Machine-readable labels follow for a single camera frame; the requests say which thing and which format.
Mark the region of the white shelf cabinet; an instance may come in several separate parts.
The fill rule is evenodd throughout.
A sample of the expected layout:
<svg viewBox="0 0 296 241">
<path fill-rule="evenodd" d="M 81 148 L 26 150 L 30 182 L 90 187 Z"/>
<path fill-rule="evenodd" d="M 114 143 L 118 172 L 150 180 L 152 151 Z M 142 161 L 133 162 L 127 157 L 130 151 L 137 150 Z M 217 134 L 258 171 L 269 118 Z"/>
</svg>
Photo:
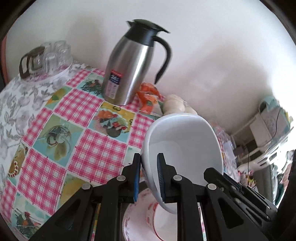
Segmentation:
<svg viewBox="0 0 296 241">
<path fill-rule="evenodd" d="M 280 120 L 279 108 L 273 111 L 264 110 L 257 113 L 243 127 L 236 130 L 231 137 L 237 144 L 244 146 L 251 141 L 255 141 L 256 148 L 262 148 L 275 143 L 279 138 L 278 121 Z"/>
</svg>

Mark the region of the orange snack packet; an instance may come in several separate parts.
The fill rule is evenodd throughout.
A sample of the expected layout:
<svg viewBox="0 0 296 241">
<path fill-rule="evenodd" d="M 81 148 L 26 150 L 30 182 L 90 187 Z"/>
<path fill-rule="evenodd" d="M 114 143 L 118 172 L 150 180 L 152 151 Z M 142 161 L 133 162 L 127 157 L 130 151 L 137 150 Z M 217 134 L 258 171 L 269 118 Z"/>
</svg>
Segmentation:
<svg viewBox="0 0 296 241">
<path fill-rule="evenodd" d="M 147 115 L 161 116 L 159 105 L 161 95 L 157 88 L 151 83 L 142 83 L 137 91 L 139 98 L 139 111 Z"/>
</svg>

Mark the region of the bag of white buns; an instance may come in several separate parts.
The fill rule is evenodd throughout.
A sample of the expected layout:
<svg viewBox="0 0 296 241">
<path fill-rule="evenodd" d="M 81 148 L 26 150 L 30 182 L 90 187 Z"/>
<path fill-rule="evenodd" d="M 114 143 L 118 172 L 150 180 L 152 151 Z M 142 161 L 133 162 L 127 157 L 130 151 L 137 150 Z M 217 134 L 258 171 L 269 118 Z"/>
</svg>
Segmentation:
<svg viewBox="0 0 296 241">
<path fill-rule="evenodd" d="M 198 115 L 198 113 L 181 97 L 170 94 L 165 97 L 163 102 L 163 115 L 173 113 L 190 113 Z"/>
</svg>

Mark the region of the glass cups on tray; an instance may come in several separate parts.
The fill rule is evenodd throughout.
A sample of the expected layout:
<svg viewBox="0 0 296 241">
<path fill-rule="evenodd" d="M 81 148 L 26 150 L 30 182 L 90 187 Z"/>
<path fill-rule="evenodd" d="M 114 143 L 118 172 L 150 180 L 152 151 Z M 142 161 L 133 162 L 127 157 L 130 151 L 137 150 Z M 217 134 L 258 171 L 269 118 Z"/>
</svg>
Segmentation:
<svg viewBox="0 0 296 241">
<path fill-rule="evenodd" d="M 71 46 L 65 40 L 45 42 L 22 56 L 19 76 L 27 82 L 57 77 L 73 64 Z"/>
</svg>

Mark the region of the white lattice basket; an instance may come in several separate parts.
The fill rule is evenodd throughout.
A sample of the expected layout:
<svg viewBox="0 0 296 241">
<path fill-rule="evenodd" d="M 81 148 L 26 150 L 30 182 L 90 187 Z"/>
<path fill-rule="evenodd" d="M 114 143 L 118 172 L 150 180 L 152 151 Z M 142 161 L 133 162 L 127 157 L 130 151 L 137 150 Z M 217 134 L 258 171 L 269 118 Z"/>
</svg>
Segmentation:
<svg viewBox="0 0 296 241">
<path fill-rule="evenodd" d="M 238 171 L 240 173 L 255 172 L 272 164 L 277 166 L 278 170 L 282 169 L 287 162 L 287 142 L 288 134 L 273 144 L 256 148 L 240 159 Z"/>
</svg>

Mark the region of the strawberry pattern bowl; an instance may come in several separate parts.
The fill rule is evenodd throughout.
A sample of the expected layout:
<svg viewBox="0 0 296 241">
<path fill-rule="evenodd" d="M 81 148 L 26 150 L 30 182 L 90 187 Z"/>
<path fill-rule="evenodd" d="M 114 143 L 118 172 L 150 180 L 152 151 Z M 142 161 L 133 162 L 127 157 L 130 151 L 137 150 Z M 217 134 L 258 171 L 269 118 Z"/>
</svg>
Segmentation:
<svg viewBox="0 0 296 241">
<path fill-rule="evenodd" d="M 128 205 L 122 221 L 125 240 L 177 240 L 177 215 L 163 209 L 145 188 Z"/>
</svg>

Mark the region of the small white bowl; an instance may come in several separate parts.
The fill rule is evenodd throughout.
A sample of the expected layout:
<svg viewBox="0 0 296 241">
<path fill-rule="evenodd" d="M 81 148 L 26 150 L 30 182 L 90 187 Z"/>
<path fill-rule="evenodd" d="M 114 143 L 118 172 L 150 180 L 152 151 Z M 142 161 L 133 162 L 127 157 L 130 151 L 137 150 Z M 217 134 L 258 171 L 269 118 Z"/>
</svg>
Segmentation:
<svg viewBox="0 0 296 241">
<path fill-rule="evenodd" d="M 224 172 L 217 137 L 210 124 L 199 115 L 175 113 L 155 120 L 148 128 L 142 144 L 142 171 L 145 182 L 159 205 L 176 214 L 175 204 L 165 204 L 159 189 L 157 155 L 162 153 L 177 174 L 192 183 L 205 186 L 204 171 L 214 168 Z"/>
</svg>

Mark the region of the steel thermos jug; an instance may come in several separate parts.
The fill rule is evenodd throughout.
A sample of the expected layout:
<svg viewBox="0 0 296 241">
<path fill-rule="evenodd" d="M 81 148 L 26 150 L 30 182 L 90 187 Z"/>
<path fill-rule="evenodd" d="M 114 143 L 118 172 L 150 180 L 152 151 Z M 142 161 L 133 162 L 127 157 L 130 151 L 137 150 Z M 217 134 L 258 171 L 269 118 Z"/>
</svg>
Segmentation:
<svg viewBox="0 0 296 241">
<path fill-rule="evenodd" d="M 127 23 L 129 30 L 112 50 L 101 89 L 106 101 L 119 106 L 133 101 L 150 67 L 155 42 L 164 47 L 166 58 L 156 74 L 154 84 L 163 76 L 171 60 L 170 45 L 158 36 L 159 32 L 169 33 L 168 30 L 143 19 Z"/>
</svg>

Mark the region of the black charger adapter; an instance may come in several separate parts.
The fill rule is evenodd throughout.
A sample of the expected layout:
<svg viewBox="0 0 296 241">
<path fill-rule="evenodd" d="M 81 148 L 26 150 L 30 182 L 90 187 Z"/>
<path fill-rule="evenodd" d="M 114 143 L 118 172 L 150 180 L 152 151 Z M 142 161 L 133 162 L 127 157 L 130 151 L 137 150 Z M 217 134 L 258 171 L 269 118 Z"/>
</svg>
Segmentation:
<svg viewBox="0 0 296 241">
<path fill-rule="evenodd" d="M 234 150 L 233 150 L 233 154 L 234 156 L 244 156 L 245 155 L 245 147 L 240 145 L 240 146 L 237 146 Z"/>
</svg>

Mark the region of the checkered picture tablecloth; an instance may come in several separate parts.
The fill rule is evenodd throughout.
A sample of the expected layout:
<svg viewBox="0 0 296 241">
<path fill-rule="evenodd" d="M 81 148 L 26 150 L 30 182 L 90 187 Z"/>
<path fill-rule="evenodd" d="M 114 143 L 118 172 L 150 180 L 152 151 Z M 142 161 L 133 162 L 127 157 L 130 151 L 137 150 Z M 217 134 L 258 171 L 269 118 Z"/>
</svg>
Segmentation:
<svg viewBox="0 0 296 241">
<path fill-rule="evenodd" d="M 84 183 L 130 164 L 157 119 L 100 94 L 104 71 L 75 62 L 48 80 L 14 78 L 1 92 L 1 216 L 28 240 Z"/>
</svg>

